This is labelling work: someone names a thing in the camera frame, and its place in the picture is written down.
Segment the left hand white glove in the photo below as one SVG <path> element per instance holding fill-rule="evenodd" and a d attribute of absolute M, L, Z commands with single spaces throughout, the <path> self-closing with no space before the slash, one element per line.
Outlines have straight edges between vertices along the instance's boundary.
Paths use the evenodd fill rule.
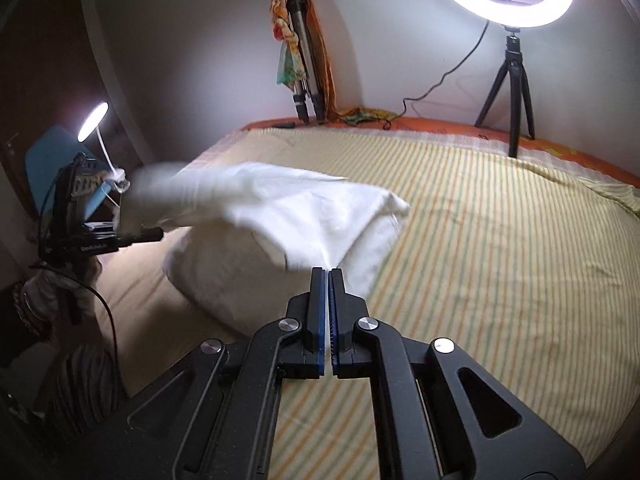
<path fill-rule="evenodd" d="M 39 270 L 22 288 L 21 300 L 25 311 L 37 322 L 53 323 L 64 310 L 79 313 L 79 322 L 94 317 L 96 296 L 88 287 L 96 284 L 102 264 L 89 258 L 76 268 L 66 266 L 61 273 Z"/>

